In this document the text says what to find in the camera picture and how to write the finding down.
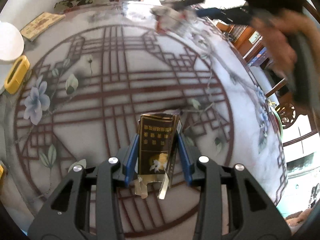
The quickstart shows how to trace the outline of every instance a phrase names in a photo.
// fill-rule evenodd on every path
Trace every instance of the white bowl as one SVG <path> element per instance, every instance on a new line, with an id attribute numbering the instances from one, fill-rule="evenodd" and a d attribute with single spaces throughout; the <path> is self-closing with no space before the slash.
<path id="1" fill-rule="evenodd" d="M 23 53 L 24 41 L 19 30 L 10 23 L 0 22 L 0 62 L 12 62 Z"/>

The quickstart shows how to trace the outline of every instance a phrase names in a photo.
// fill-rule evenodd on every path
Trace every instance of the round table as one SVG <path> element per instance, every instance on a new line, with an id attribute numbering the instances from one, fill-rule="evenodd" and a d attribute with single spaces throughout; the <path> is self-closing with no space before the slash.
<path id="1" fill-rule="evenodd" d="M 169 109 L 181 111 L 185 134 L 203 155 L 220 165 L 244 164 L 274 204 L 280 201 L 287 184 L 282 143 L 246 63 L 204 19 L 183 37 L 155 33 L 151 7 L 71 8 L 25 44 L 33 74 L 2 110 L 0 155 L 9 170 L 1 200 L 23 229 L 74 162 L 100 164 L 129 145 L 141 113 Z M 146 199 L 133 186 L 118 191 L 126 237 L 191 239 L 200 193 L 186 186 L 179 156 L 164 200 L 156 198 L 158 188 L 150 186 Z M 94 207 L 93 189 L 92 232 Z"/>

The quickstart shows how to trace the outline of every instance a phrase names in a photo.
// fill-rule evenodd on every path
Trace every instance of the yellow object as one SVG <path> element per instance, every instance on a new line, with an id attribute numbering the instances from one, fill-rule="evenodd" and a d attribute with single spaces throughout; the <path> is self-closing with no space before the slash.
<path id="1" fill-rule="evenodd" d="M 3 172 L 4 172 L 4 168 L 2 167 L 2 165 L 0 165 L 0 179 L 1 179 L 2 175 L 3 175 Z"/>
<path id="2" fill-rule="evenodd" d="M 10 94 L 13 95 L 18 91 L 29 67 L 30 67 L 30 63 L 25 55 L 22 55 L 17 58 L 7 78 L 4 80 L 4 88 Z"/>
<path id="3" fill-rule="evenodd" d="M 43 12 L 32 22 L 28 23 L 21 31 L 21 35 L 27 39 L 33 41 L 42 32 L 48 29 L 51 25 L 62 20 L 65 17 L 64 14 L 52 14 Z"/>

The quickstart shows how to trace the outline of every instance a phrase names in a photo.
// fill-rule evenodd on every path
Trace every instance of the black gripper frame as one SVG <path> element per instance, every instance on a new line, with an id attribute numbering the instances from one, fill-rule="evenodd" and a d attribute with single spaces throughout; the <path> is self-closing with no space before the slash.
<path id="1" fill-rule="evenodd" d="M 291 231 L 268 195 L 244 168 L 220 166 L 211 159 L 199 161 L 199 149 L 178 135 L 178 150 L 185 180 L 201 187 L 193 240 L 286 240 Z M 226 185 L 229 233 L 222 235 L 221 185 Z"/>
<path id="2" fill-rule="evenodd" d="M 32 222 L 31 240 L 123 240 L 117 187 L 127 187 L 137 160 L 139 135 L 119 149 L 118 161 L 66 175 Z M 96 185 L 96 235 L 90 233 L 90 194 Z"/>

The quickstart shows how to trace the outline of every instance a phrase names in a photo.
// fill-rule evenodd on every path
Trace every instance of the green leaf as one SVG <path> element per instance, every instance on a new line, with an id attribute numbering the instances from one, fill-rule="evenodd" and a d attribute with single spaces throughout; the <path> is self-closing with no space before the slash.
<path id="1" fill-rule="evenodd" d="M 266 148 L 267 146 L 267 138 L 262 135 L 259 140 L 259 154 Z"/>
<path id="2" fill-rule="evenodd" d="M 70 64 L 70 59 L 69 58 L 66 58 L 64 61 L 63 61 L 63 67 L 67 67 L 68 65 Z"/>
<path id="3" fill-rule="evenodd" d="M 53 70 L 51 70 L 51 72 L 53 77 L 59 76 L 59 70 L 57 68 L 54 68 Z"/>
<path id="4" fill-rule="evenodd" d="M 48 161 L 47 156 L 45 156 L 44 153 L 39 152 L 39 157 L 40 157 L 40 160 L 41 160 L 42 164 L 43 164 L 45 167 L 50 168 L 50 165 L 49 165 L 49 161 Z"/>
<path id="5" fill-rule="evenodd" d="M 70 166 L 68 172 L 71 171 L 72 168 L 73 168 L 74 166 L 76 166 L 76 165 L 82 165 L 84 168 L 86 168 L 86 167 L 87 167 L 87 161 L 86 161 L 85 159 L 82 159 L 82 160 L 79 160 L 78 162 L 73 163 L 73 164 Z"/>
<path id="6" fill-rule="evenodd" d="M 195 109 L 199 110 L 199 107 L 201 106 L 201 104 L 199 103 L 198 100 L 195 100 L 194 98 L 192 98 L 191 103 Z"/>
<path id="7" fill-rule="evenodd" d="M 55 146 L 52 144 L 50 145 L 48 150 L 48 162 L 51 168 L 53 167 L 54 162 L 56 161 L 56 158 L 57 158 L 57 150 Z"/>
<path id="8" fill-rule="evenodd" d="M 79 82 L 78 79 L 75 77 L 74 74 L 70 74 L 68 79 L 66 80 L 65 88 L 67 94 L 72 94 L 78 88 Z"/>
<path id="9" fill-rule="evenodd" d="M 216 146 L 217 153 L 219 154 L 223 148 L 223 141 L 217 137 L 214 139 L 214 144 Z"/>

